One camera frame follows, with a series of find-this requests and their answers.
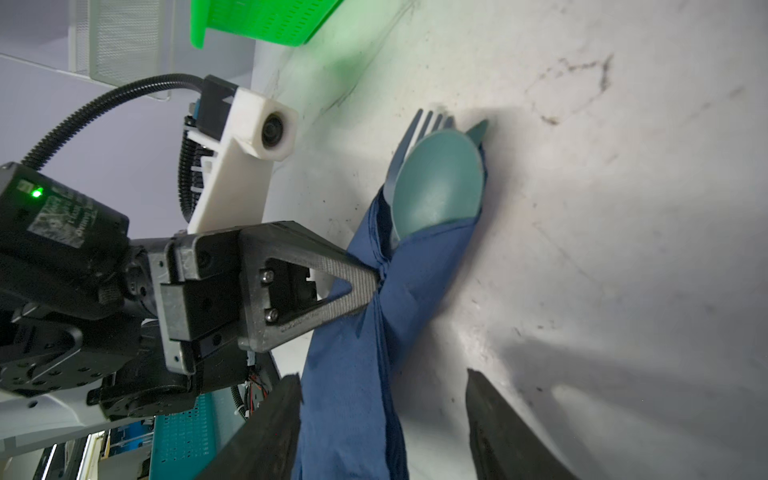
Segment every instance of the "metal bracket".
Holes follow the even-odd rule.
[[[240,231],[240,252],[243,271],[240,285],[243,294],[244,320],[247,338],[240,338],[240,347],[267,352],[333,319],[354,313],[365,307],[379,287],[379,276],[369,267],[352,258],[322,237],[296,222],[265,223]],[[264,274],[271,272],[271,260],[319,270],[346,281],[351,290],[336,298],[313,301],[298,311],[273,315],[270,284]]]
[[[166,311],[163,304],[163,284],[171,283],[171,267],[174,265],[174,242],[159,239],[157,242],[143,240],[150,262],[152,285],[157,304],[157,319],[160,320],[160,333],[165,356],[165,366],[169,372],[192,375],[195,373],[192,351],[188,343],[172,340],[168,333]]]

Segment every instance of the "white metal mesh basket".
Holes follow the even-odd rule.
[[[114,86],[171,72],[174,3],[70,0],[69,70]]]

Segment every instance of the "stain on surface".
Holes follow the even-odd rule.
[[[405,3],[398,10],[394,18],[392,19],[392,21],[389,23],[389,26],[386,28],[386,30],[382,33],[379,39],[374,42],[375,46],[371,52],[372,54],[369,60],[363,65],[362,69],[359,70],[359,73],[356,76],[356,79],[352,82],[352,86],[348,88],[344,93],[342,93],[339,97],[337,97],[336,100],[331,102],[329,105],[321,108],[317,117],[313,121],[313,124],[333,108],[340,107],[342,104],[344,104],[344,102],[355,92],[355,89],[357,89],[357,85],[365,76],[371,64],[379,56],[379,53],[381,53],[381,50],[384,48],[384,45],[389,39],[389,36],[392,34],[392,31],[395,30],[395,28],[400,24],[400,22],[403,20],[403,18],[406,16],[407,13],[410,12],[412,17],[414,14],[414,11],[419,7],[419,5],[420,5],[419,0],[411,0],[410,2]]]
[[[765,355],[753,355],[748,360],[754,369],[760,372],[765,372],[768,370],[768,357]]]
[[[705,101],[701,104],[699,108],[692,111],[687,117],[685,117],[685,120],[683,120],[683,124],[687,124],[691,121],[696,120],[698,117],[701,116],[702,113],[712,108],[712,102],[711,101]]]
[[[684,292],[682,290],[675,290],[674,293],[672,293],[672,298],[670,300],[670,304],[673,304],[675,302],[682,302],[685,300],[688,300],[690,298],[690,294],[687,292]]]
[[[611,79],[608,75],[611,73],[611,62],[613,60],[614,54],[610,54],[603,62],[603,75],[600,77],[600,93],[604,93],[611,86]]]
[[[553,127],[560,124],[560,119],[558,119],[557,117],[545,117],[544,115],[542,115],[541,121],[543,121],[546,124],[550,124]]]
[[[576,261],[573,259],[573,257],[571,257],[571,255],[568,253],[568,251],[565,248],[563,248],[560,245],[558,245],[557,243],[555,243],[549,237],[549,235],[547,235],[547,232],[545,232],[544,229],[542,229],[538,225],[538,223],[532,223],[531,226],[534,227],[541,234],[541,236],[544,237],[544,239],[547,240],[560,253],[560,255],[565,259],[565,261],[570,263],[576,269],[576,271],[578,272],[579,275],[581,275],[585,279],[589,280],[595,286],[597,286],[598,288],[600,288],[602,290],[602,288],[603,288],[602,283],[598,282],[592,275],[590,275],[583,268],[581,268],[579,266],[579,264],[576,263]]]
[[[555,126],[562,124],[570,115],[577,114],[588,108],[611,87],[613,60],[613,53],[610,53],[603,61],[593,60],[578,64],[571,63],[565,57],[559,58],[557,63],[547,68],[543,73],[538,74],[536,80],[525,89],[525,96],[531,101],[531,111],[539,116],[544,123]],[[550,98],[553,98],[553,96],[557,97],[559,92],[563,90],[563,86],[565,86],[566,90],[568,89],[568,85],[561,82],[569,81],[568,79],[572,75],[583,79],[584,77],[581,75],[589,71],[594,72],[591,75],[594,75],[597,81],[597,87],[591,96],[584,99],[580,94],[574,94],[565,102],[552,104],[551,100],[549,100]],[[537,106],[537,101],[551,105],[548,108],[540,108]]]
[[[741,85],[740,87],[736,87],[733,90],[731,90],[728,93],[728,98],[733,100],[734,98],[740,96],[742,93],[744,93],[744,86]]]
[[[274,86],[272,87],[272,98],[276,97],[276,94],[278,91],[280,91],[280,72],[283,71],[282,68],[277,69],[277,73],[275,74],[275,82]]]

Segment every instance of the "label sticker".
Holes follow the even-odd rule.
[[[35,184],[26,180],[19,180],[18,185],[16,185],[16,190],[24,192],[25,194],[32,193],[34,189],[35,189]]]
[[[72,191],[57,193],[66,193],[66,197],[48,196],[27,231],[80,248],[85,242],[86,231],[96,221],[98,211],[94,209],[91,199],[83,195]]]

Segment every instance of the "white table surface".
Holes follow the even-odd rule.
[[[581,478],[768,477],[767,54],[757,0],[346,0],[257,45],[253,88],[302,119],[265,220],[340,246],[418,108],[492,120],[482,220],[393,384],[412,478],[474,478],[467,368]]]

